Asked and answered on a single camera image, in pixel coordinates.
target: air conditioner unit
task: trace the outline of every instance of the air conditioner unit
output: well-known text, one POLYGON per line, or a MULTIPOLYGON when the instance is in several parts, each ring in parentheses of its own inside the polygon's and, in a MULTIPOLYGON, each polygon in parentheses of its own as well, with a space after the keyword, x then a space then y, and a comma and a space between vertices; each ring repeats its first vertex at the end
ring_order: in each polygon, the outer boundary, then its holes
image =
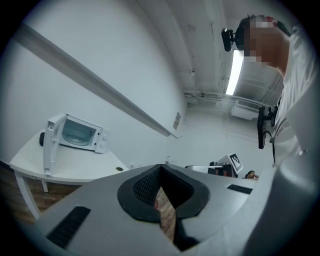
POLYGON ((248 100, 237 99, 231 109, 231 115, 238 118, 252 120, 259 115, 259 107, 261 105, 252 103, 248 100))

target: black rubber pad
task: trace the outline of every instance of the black rubber pad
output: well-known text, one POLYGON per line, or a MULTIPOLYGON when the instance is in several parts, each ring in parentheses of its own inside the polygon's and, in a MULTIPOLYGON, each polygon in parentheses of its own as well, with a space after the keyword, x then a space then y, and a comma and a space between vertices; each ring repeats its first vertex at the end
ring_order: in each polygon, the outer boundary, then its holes
POLYGON ((57 246, 66 248, 90 211, 90 209, 83 206, 74 207, 73 210, 47 235, 47 238, 57 246))
POLYGON ((227 189, 238 191, 238 192, 242 192, 242 193, 245 193, 245 194, 250 194, 251 191, 252 191, 252 188, 248 188, 248 187, 244 187, 244 186, 238 186, 238 185, 234 185, 234 184, 228 186, 227 189))

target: black mount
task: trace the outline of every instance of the black mount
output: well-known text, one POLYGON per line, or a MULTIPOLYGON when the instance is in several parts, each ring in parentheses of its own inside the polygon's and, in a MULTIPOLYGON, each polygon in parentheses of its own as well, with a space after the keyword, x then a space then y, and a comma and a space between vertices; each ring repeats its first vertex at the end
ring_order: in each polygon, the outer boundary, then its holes
POLYGON ((271 107, 268 107, 268 115, 265 115, 265 107, 259 107, 259 116, 257 121, 257 129, 258 129, 258 146, 259 149, 263 149, 265 147, 265 139, 266 139, 266 122, 270 121, 271 127, 275 126, 275 120, 278 112, 278 106, 274 106, 274 110, 272 112, 271 107))

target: ceiling light fixture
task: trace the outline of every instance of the ceiling light fixture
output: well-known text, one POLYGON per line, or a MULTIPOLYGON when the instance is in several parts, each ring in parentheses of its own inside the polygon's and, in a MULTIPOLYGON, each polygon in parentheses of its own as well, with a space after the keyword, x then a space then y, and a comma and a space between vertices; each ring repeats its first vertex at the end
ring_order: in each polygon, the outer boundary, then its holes
POLYGON ((230 79, 225 94, 234 95, 243 62, 244 56, 239 50, 234 50, 230 79))

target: desk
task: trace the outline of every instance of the desk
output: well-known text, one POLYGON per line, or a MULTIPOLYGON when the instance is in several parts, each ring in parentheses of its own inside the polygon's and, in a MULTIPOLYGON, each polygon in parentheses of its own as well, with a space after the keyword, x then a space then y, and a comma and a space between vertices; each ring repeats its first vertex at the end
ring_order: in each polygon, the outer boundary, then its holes
POLYGON ((27 178, 42 181, 44 191, 48 192, 46 182, 83 185, 128 170, 111 151, 99 154, 59 145, 55 167, 51 176, 46 176, 43 164, 44 148, 39 144, 41 132, 43 130, 30 139, 10 162, 23 199, 35 219, 39 218, 40 211, 30 191, 27 178))

